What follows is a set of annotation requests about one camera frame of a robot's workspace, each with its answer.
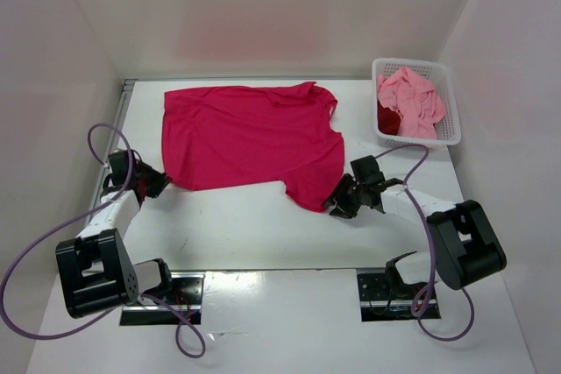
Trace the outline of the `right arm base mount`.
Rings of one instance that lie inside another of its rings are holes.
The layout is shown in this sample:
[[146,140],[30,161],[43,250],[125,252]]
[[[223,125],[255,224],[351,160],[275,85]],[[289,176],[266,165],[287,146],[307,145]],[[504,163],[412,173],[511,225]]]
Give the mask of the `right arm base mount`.
[[357,271],[362,322],[414,320],[411,304],[424,283],[392,286],[382,269]]

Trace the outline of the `magenta t shirt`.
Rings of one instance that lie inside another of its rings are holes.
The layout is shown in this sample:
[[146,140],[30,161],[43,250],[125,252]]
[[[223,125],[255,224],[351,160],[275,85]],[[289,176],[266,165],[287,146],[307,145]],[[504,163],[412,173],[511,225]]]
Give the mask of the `magenta t shirt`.
[[297,205],[323,212],[344,169],[344,139],[330,126],[336,108],[313,81],[167,91],[164,170],[190,191],[280,181]]

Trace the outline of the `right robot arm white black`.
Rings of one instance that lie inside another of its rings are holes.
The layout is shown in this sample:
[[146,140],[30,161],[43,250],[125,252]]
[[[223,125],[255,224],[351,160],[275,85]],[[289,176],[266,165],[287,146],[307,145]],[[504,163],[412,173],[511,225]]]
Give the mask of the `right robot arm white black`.
[[478,202],[446,201],[386,179],[373,156],[355,159],[351,167],[324,203],[330,215],[350,220],[366,207],[419,222],[427,235],[427,251],[387,261],[384,284],[391,296],[403,299],[431,280],[458,291],[506,268],[506,253]]

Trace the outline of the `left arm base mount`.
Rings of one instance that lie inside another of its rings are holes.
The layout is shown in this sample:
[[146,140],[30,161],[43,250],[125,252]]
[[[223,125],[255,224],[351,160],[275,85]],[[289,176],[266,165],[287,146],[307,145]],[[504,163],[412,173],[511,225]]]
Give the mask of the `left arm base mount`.
[[[174,310],[181,312],[193,325],[200,325],[204,272],[172,272],[172,289],[161,297]],[[122,309],[121,327],[172,326],[180,320],[165,306],[141,299]]]

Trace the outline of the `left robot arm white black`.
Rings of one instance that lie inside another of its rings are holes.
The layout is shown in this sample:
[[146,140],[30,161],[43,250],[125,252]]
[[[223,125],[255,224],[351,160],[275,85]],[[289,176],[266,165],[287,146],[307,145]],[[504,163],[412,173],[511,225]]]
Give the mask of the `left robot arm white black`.
[[133,152],[115,151],[103,180],[100,204],[87,226],[55,250],[67,312],[75,319],[129,306],[144,293],[162,304],[174,296],[175,283],[161,258],[134,264],[124,236],[145,199],[156,199],[172,178]]

